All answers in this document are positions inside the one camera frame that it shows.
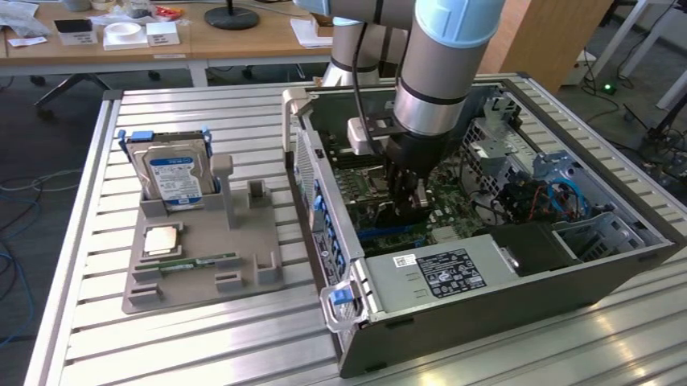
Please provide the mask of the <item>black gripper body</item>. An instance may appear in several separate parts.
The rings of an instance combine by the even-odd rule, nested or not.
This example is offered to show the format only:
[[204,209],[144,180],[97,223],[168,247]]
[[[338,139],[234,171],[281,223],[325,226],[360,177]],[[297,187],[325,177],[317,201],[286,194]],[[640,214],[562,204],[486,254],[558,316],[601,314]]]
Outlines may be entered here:
[[396,174],[412,173],[417,177],[428,177],[441,161],[448,144],[448,135],[420,136],[410,132],[392,134],[385,155],[390,171]]

